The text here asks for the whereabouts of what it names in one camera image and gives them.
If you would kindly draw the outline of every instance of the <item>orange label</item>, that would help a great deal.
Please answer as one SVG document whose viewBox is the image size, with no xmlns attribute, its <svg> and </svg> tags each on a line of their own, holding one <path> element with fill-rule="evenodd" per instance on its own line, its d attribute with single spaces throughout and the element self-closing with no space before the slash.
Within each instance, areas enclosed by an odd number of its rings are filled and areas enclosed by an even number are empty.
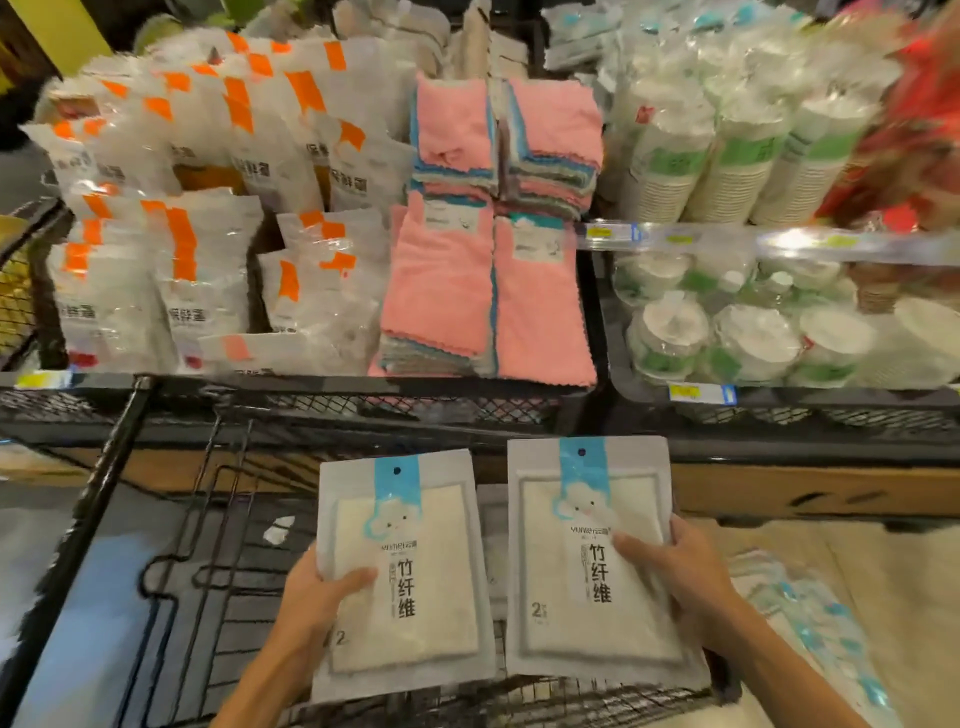
<svg viewBox="0 0 960 728">
<path fill-rule="evenodd" d="M 190 77 L 182 71 L 167 71 L 163 78 L 166 79 L 168 91 L 190 90 Z"/>
<path fill-rule="evenodd" d="M 99 217 L 93 220 L 84 220 L 84 243 L 102 245 L 104 242 L 103 220 Z"/>
<path fill-rule="evenodd" d="M 173 110 L 170 108 L 170 101 L 161 96 L 153 96 L 143 100 L 143 108 L 152 111 L 157 116 L 161 116 L 167 121 L 174 120 Z"/>
<path fill-rule="evenodd" d="M 357 264 L 356 255 L 348 255 L 341 251 L 333 254 L 332 260 L 321 262 L 320 267 L 325 271 L 340 271 L 340 277 L 346 278 L 348 271 L 352 271 Z"/>
<path fill-rule="evenodd" d="M 253 73 L 258 73 L 268 78 L 274 77 L 274 67 L 270 65 L 270 59 L 262 53 L 249 53 L 247 55 L 247 63 L 250 64 L 250 70 Z"/>
<path fill-rule="evenodd" d="M 307 212 L 300 213 L 300 221 L 305 228 L 312 228 L 315 225 L 320 225 L 320 223 L 324 221 L 324 214 L 318 209 L 311 209 Z"/>
<path fill-rule="evenodd" d="M 160 200 L 141 200 L 140 206 L 143 207 L 143 211 L 148 215 L 151 212 L 163 212 L 167 208 L 167 205 Z"/>
<path fill-rule="evenodd" d="M 121 99 L 126 99 L 127 94 L 130 93 L 130 89 L 124 86 L 123 84 L 118 84 L 115 81 L 104 81 L 100 80 L 100 83 L 104 85 L 104 88 L 112 94 L 119 96 Z"/>
<path fill-rule="evenodd" d="M 54 125 L 54 134 L 59 136 L 61 139 L 75 139 L 77 138 L 73 134 L 73 127 L 70 126 L 69 121 L 61 121 L 59 124 Z"/>
<path fill-rule="evenodd" d="M 110 208 L 107 207 L 107 203 L 104 201 L 102 195 L 84 195 L 84 202 L 86 202 L 86 206 L 90 208 L 90 212 L 97 217 L 104 220 L 113 219 L 113 213 L 110 212 Z"/>
<path fill-rule="evenodd" d="M 197 235 L 182 207 L 167 208 L 167 225 L 174 237 L 174 279 L 197 279 Z"/>
<path fill-rule="evenodd" d="M 220 74 L 209 63 L 194 63 L 190 66 L 201 76 L 219 76 Z"/>
<path fill-rule="evenodd" d="M 326 51 L 326 62 L 330 64 L 331 71 L 347 70 L 344 46 L 339 40 L 329 40 L 324 43 L 324 49 Z"/>
<path fill-rule="evenodd" d="M 290 87 L 297 94 L 297 101 L 300 102 L 300 113 L 306 113 L 308 109 L 314 111 L 326 111 L 324 95 L 317 88 L 317 82 L 313 79 L 313 74 L 309 71 L 287 71 L 285 74 Z"/>
<path fill-rule="evenodd" d="M 103 129 L 106 124 L 107 119 L 105 119 L 103 116 L 87 119 L 84 121 L 84 133 L 87 133 L 90 136 L 98 136 L 100 134 L 100 130 Z"/>
<path fill-rule="evenodd" d="M 280 261 L 280 298 L 288 298 L 294 303 L 300 300 L 300 279 L 297 266 L 290 260 Z"/>
<path fill-rule="evenodd" d="M 231 96 L 224 96 L 224 98 L 227 99 L 227 106 L 230 109 L 230 123 L 248 133 L 253 133 L 253 112 L 250 111 L 250 107 Z"/>
<path fill-rule="evenodd" d="M 242 333 L 232 333 L 229 336 L 221 336 L 220 342 L 224 346 L 224 354 L 230 361 L 248 361 L 249 359 L 253 359 Z"/>
<path fill-rule="evenodd" d="M 230 39 L 230 45 L 233 46 L 233 50 L 237 53 L 249 53 L 250 45 L 247 43 L 247 39 L 243 36 L 239 36 L 236 33 L 231 33 L 227 31 L 227 37 Z"/>
<path fill-rule="evenodd" d="M 86 256 L 89 243 L 67 243 L 63 250 L 63 270 L 77 278 L 86 278 Z"/>
<path fill-rule="evenodd" d="M 243 79 L 226 78 L 224 79 L 224 88 L 227 90 L 227 96 L 236 99 L 245 106 L 250 105 L 250 94 L 247 92 L 247 85 Z"/>
<path fill-rule="evenodd" d="M 335 237 L 347 237 L 347 226 L 343 223 L 326 223 L 320 227 L 320 235 L 324 240 L 330 240 Z"/>
<path fill-rule="evenodd" d="M 348 121 L 340 121 L 340 143 L 346 142 L 352 144 L 357 152 L 363 149 L 363 143 L 367 135 L 363 133 L 360 127 L 350 124 Z"/>
</svg>

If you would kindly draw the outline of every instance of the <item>white plastic bag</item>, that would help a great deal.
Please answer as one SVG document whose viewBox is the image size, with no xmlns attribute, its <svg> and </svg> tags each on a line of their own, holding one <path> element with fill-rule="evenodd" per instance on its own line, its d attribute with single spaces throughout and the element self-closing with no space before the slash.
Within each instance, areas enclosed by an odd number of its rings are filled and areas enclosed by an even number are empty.
<svg viewBox="0 0 960 728">
<path fill-rule="evenodd" d="M 613 549 L 613 529 L 670 539 L 670 460 L 661 437 L 513 440 L 507 670 L 700 689 L 669 594 Z"/>
<path fill-rule="evenodd" d="M 340 606 L 313 698 L 493 679 L 496 650 L 467 450 L 323 463 L 317 559 L 325 578 L 377 568 Z"/>
</svg>

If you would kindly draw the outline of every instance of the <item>bamboo fiber towel package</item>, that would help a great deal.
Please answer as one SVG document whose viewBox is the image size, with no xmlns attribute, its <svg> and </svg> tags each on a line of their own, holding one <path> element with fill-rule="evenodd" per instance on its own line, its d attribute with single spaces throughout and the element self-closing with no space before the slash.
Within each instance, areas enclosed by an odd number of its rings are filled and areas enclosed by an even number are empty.
<svg viewBox="0 0 960 728">
<path fill-rule="evenodd" d="M 507 670 L 702 688 L 702 652 L 681 639 L 658 579 L 614 549 L 624 531 L 670 542 L 670 458 L 661 437 L 512 440 Z"/>
<path fill-rule="evenodd" d="M 543 215 L 498 217 L 493 262 L 498 374 L 546 384 L 595 384 L 572 228 Z"/>
<path fill-rule="evenodd" d="M 317 560 L 324 578 L 375 567 L 340 605 L 313 681 L 339 702 L 496 673 L 470 454 L 323 463 Z"/>
</svg>

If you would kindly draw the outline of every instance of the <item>stack of paper cups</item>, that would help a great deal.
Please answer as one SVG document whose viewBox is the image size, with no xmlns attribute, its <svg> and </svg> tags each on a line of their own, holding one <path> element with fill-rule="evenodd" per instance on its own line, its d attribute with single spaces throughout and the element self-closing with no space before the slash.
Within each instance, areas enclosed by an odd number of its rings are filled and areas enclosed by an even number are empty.
<svg viewBox="0 0 960 728">
<path fill-rule="evenodd" d="M 636 145 L 620 193 L 620 217 L 675 223 L 707 160 L 713 122 L 706 109 L 665 109 Z"/>
<path fill-rule="evenodd" d="M 684 219 L 696 223 L 746 222 L 786 132 L 785 107 L 736 94 L 721 102 L 717 139 L 707 170 L 690 195 Z"/>
<path fill-rule="evenodd" d="M 873 108 L 851 96 L 804 101 L 750 219 L 757 225 L 806 223 L 843 171 Z"/>
</svg>

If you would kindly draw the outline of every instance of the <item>pink towel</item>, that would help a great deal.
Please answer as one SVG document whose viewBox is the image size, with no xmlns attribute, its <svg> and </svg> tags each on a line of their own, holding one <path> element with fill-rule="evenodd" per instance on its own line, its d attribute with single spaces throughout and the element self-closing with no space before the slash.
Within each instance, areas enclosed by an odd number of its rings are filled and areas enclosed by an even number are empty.
<svg viewBox="0 0 960 728">
<path fill-rule="evenodd" d="M 487 348 L 493 297 L 493 210 L 477 210 L 476 231 L 424 225 L 423 196 L 411 192 L 393 255 L 380 328 L 388 336 L 478 356 Z"/>
<path fill-rule="evenodd" d="M 515 252 L 510 218 L 496 218 L 495 230 L 498 375 L 546 384 L 596 384 L 580 309 L 572 228 L 565 226 L 554 253 L 539 235 L 527 237 Z"/>
<path fill-rule="evenodd" d="M 469 172 L 492 166 L 487 83 L 417 83 L 420 158 L 427 164 Z"/>
<path fill-rule="evenodd" d="M 603 164 L 603 117 L 593 91 L 576 81 L 511 79 L 510 85 L 533 154 Z"/>
</svg>

